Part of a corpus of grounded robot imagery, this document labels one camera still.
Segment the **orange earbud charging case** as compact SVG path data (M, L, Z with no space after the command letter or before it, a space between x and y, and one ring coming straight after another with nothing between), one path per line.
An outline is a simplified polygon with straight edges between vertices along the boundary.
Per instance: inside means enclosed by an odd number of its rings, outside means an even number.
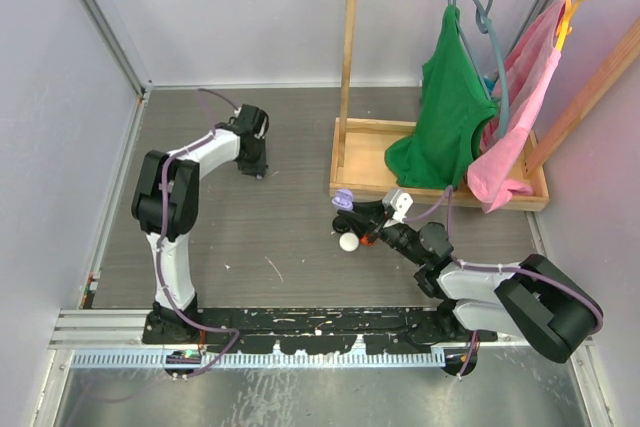
M374 240L374 239L372 239L372 238L371 238L371 237L369 237L369 236L364 236L364 237L360 240L360 243L361 243L362 245L371 246L371 245L373 245L373 244L375 243L375 240Z

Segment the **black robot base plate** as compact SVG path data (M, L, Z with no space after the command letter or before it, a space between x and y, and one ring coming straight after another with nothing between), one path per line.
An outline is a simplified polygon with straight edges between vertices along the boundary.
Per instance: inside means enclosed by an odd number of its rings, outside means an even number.
M155 308L145 319L142 342L201 341L213 353L238 330L232 353L267 354L279 348L286 355L345 354L362 340L365 353L376 355L429 353L437 344L466 343L472 336L453 316L423 307L204 308L195 311L195 320L219 331L201 335L174 313Z

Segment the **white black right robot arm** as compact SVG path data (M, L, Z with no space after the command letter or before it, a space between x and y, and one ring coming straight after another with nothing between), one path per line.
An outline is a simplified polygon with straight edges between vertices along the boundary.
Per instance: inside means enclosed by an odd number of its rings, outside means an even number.
M564 363L602 329L602 308L545 256L507 264L466 261L456 256L446 225L415 229L393 219L393 212L381 201L355 202L338 210L332 225L364 244L381 241L416 265L419 289L441 302L438 326L447 339L478 331L514 335Z

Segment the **black round charging case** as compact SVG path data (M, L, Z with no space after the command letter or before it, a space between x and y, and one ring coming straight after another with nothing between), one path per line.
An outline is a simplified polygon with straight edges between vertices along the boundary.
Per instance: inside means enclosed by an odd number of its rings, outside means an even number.
M332 229L339 234L344 234L351 231L348 221L341 216L336 216L332 221Z

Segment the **purple round charging case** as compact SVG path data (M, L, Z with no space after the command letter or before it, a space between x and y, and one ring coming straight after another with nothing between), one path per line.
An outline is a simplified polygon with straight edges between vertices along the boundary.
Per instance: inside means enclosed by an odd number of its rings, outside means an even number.
M354 195L349 189L337 189L332 198L332 205L337 210L352 211L354 209Z

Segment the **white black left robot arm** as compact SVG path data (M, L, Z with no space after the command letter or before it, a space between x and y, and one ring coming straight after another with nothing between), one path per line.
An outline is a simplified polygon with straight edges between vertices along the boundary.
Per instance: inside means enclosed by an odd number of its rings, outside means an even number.
M151 248L156 278L145 343L190 343L202 332L233 332L202 324L191 278L189 235L199 213L200 181L207 175L234 163L244 175L265 176L268 129L268 114L244 104L200 139L169 152L151 150L145 155L131 205Z

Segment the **white round charging case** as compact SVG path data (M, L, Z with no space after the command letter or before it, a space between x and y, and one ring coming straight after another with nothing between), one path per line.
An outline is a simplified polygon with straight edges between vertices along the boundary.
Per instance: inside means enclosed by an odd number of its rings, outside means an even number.
M345 232L339 238L339 246L345 252L354 252L360 245L359 238L352 232Z

